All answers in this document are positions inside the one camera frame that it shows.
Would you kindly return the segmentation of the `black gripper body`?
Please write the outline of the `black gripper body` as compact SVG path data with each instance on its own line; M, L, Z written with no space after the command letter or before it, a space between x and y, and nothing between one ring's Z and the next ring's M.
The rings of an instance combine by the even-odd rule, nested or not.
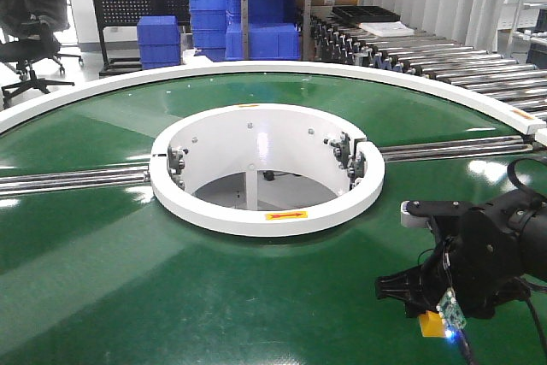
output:
M496 198L473 205L419 201L414 215L426 216L435 239L426 272L438 273L456 292L467 317L490 319L498 305L523 292L518 277L532 257L532 205L523 198Z

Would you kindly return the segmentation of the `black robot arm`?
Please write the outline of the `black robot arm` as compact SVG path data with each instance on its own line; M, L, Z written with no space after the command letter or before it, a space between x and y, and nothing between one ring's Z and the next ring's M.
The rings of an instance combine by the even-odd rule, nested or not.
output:
M407 201L405 226L430 228L435 247L403 276L406 314L435 311L452 288L467 317L489 319L498 305L527 296L517 278L546 278L546 201L513 190L483 204Z

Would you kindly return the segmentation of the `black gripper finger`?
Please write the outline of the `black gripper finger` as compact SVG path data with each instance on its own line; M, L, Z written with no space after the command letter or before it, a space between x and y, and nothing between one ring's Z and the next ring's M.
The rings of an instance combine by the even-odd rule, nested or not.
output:
M378 299L393 298L403 303L407 318L427 311L437 313L437 305L447 289L438 273L426 272L422 266L378 277L375 282Z

